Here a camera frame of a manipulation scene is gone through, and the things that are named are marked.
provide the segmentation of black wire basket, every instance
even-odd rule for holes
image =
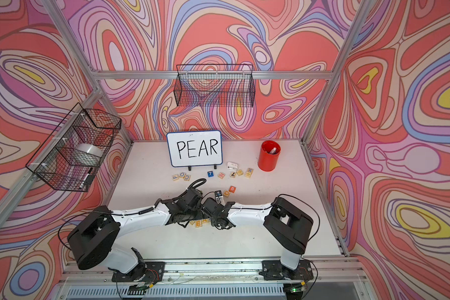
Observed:
[[[40,163],[30,163],[45,141],[26,167],[54,190],[87,192],[121,124],[119,117],[106,111],[81,107],[72,125],[46,157]]]
[[[181,64],[176,69],[177,106],[253,107],[251,64]]]

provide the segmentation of colorful swirl wallpaper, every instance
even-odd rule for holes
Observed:
[[[62,12],[96,70],[176,70],[251,63],[255,70],[331,70],[353,1],[77,0]],[[133,140],[218,129],[227,139],[301,138],[324,80],[258,80],[250,107],[177,107],[174,80],[103,80]]]
[[[182,63],[331,70],[360,3],[56,2],[91,66],[104,71]],[[253,108],[177,107],[173,80],[100,84],[133,140],[200,129],[300,138],[311,126],[321,185],[378,298],[450,299],[450,0],[376,2],[316,124],[308,122],[324,80],[257,80]],[[41,0],[0,1],[0,199],[91,92]],[[0,300],[47,299],[72,260],[58,228],[103,202],[126,149],[118,135],[87,193],[36,182],[0,230]]]
[[[40,144],[91,90],[40,0],[0,1],[0,199]],[[0,300],[48,296],[70,260],[57,238],[59,226],[68,216],[102,203],[125,149],[119,135],[88,193],[35,183],[0,230]]]
[[[450,0],[377,1],[313,125],[322,187],[378,298],[450,299]]]

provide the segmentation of metal bracket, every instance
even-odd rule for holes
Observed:
[[[258,274],[265,280],[303,280],[305,282],[313,279],[310,261],[303,259],[298,262],[295,270],[290,270],[282,265],[279,260],[262,261],[262,271]]]
[[[146,261],[143,265],[143,277],[138,282],[160,282],[164,276],[165,262],[163,261]],[[128,274],[113,273],[113,282],[133,282],[133,279]]]

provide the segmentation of red pencil holder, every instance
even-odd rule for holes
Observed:
[[[277,148],[275,154],[270,154],[273,148]],[[266,172],[273,171],[277,165],[280,155],[280,145],[275,141],[264,141],[260,147],[260,156],[258,157],[258,167]]]

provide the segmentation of white eraser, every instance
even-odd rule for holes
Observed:
[[[226,167],[228,168],[228,170],[235,171],[235,172],[239,169],[239,165],[236,163],[232,163],[232,162],[227,162]]]

